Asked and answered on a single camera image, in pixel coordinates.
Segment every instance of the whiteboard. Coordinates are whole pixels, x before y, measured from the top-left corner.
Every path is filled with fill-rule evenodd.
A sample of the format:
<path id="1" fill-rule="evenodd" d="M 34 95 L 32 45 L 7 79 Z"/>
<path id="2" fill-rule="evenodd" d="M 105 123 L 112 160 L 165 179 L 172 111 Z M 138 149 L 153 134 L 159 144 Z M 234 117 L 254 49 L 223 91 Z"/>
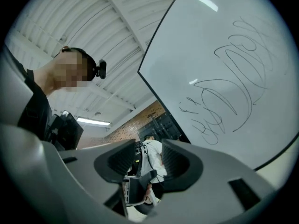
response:
<path id="1" fill-rule="evenodd" d="M 268 0 L 175 0 L 139 74 L 193 145 L 251 168 L 298 133 L 298 51 Z"/>

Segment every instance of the white shirt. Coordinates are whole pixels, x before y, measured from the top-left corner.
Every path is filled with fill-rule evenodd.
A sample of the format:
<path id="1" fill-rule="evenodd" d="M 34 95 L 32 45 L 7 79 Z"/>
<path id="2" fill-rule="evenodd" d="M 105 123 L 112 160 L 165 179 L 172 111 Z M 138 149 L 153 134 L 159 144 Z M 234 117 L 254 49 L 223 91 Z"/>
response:
<path id="1" fill-rule="evenodd" d="M 151 183 L 163 182 L 163 177 L 167 175 L 167 172 L 161 159 L 162 143 L 156 140 L 145 140 L 143 144 L 147 147 L 143 147 L 143 151 L 148 152 L 150 163 L 154 170 L 157 171 L 157 178 L 153 179 Z M 151 170 L 153 169 L 149 164 L 148 157 L 144 154 L 142 157 L 141 176 L 147 174 Z"/>

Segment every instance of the black shirt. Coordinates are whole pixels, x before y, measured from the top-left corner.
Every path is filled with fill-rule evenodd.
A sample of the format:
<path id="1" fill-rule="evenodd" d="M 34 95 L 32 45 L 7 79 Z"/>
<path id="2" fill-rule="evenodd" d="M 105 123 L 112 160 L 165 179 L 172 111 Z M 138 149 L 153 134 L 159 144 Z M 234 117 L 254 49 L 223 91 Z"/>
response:
<path id="1" fill-rule="evenodd" d="M 25 77 L 25 84 L 33 92 L 33 96 L 28 102 L 19 120 L 18 126 L 34 133 L 40 140 L 45 140 L 47 124 L 52 117 L 47 96 L 42 89 L 34 82 L 32 70 L 24 70 L 21 63 L 15 60 L 15 64 Z"/>

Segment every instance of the black pants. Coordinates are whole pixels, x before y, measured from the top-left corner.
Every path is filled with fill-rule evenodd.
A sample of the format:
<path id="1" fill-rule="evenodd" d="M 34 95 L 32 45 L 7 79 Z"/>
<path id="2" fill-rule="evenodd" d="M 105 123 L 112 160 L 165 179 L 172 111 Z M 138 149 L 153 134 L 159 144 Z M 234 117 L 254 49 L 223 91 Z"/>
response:
<path id="1" fill-rule="evenodd" d="M 163 182 L 153 183 L 151 188 L 153 189 L 156 198 L 161 199 L 164 193 L 164 183 Z"/>

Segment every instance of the white corrugated ceiling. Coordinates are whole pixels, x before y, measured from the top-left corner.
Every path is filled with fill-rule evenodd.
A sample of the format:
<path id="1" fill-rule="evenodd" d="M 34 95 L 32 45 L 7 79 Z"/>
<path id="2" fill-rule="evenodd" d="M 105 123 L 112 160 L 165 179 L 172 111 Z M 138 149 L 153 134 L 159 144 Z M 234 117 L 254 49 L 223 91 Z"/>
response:
<path id="1" fill-rule="evenodd" d="M 82 92 L 62 90 L 49 97 L 53 113 L 68 110 L 76 117 L 111 122 L 105 136 L 155 100 L 137 70 L 172 1 L 31 0 L 6 44 L 32 70 L 45 65 L 65 45 L 84 49 L 96 62 L 105 59 L 106 79 L 95 78 Z"/>

